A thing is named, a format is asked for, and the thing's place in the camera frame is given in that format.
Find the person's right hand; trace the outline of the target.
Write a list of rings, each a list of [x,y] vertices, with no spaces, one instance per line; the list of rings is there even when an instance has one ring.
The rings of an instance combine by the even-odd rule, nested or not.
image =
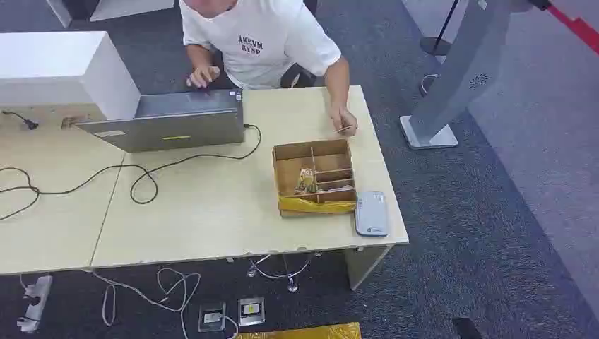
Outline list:
[[[198,67],[186,79],[186,85],[190,88],[207,88],[219,76],[220,68],[217,66]]]

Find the person's left hand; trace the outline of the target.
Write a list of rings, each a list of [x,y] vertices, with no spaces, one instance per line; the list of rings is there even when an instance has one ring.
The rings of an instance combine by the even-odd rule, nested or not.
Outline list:
[[[329,117],[336,133],[344,136],[354,136],[357,133],[357,118],[345,105],[332,103],[329,109]]]

